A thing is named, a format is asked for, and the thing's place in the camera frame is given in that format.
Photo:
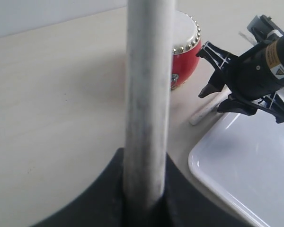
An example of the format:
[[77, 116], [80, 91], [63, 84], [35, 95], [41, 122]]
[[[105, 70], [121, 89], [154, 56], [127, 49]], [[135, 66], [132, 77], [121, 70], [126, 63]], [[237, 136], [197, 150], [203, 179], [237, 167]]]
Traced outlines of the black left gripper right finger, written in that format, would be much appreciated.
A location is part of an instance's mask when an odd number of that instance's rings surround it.
[[202, 195], [166, 155], [162, 227], [249, 227]]

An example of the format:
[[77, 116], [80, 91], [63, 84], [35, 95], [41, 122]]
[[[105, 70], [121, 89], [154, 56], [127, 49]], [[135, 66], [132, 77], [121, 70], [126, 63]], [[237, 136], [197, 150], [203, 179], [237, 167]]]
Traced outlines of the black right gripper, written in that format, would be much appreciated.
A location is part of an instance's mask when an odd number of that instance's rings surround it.
[[198, 97], [221, 92], [227, 86], [231, 93], [217, 109], [219, 113], [255, 115], [262, 110], [284, 123], [284, 101], [277, 91], [284, 88], [284, 78], [277, 78], [277, 71], [266, 61], [268, 41], [258, 43], [240, 56], [218, 48], [210, 42], [204, 43], [197, 57], [207, 60], [214, 72]]

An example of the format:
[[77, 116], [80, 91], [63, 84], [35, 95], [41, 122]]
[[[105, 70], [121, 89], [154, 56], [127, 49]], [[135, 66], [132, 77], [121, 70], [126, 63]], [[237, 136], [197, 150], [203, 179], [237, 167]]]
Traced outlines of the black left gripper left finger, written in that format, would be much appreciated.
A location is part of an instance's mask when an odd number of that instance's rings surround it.
[[122, 227], [123, 148], [119, 148], [104, 171], [75, 200], [35, 227]]

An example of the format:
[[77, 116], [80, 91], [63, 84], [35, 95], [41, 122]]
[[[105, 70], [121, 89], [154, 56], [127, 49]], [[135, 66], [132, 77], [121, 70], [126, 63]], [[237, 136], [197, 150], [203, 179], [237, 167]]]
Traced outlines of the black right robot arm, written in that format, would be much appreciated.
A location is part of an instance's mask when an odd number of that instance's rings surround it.
[[255, 115], [260, 109], [284, 123], [284, 101], [277, 92], [284, 88], [284, 35], [258, 42], [237, 56], [211, 42], [203, 44], [197, 57], [206, 59], [215, 69], [200, 98], [221, 92], [231, 93], [220, 103], [219, 113]]

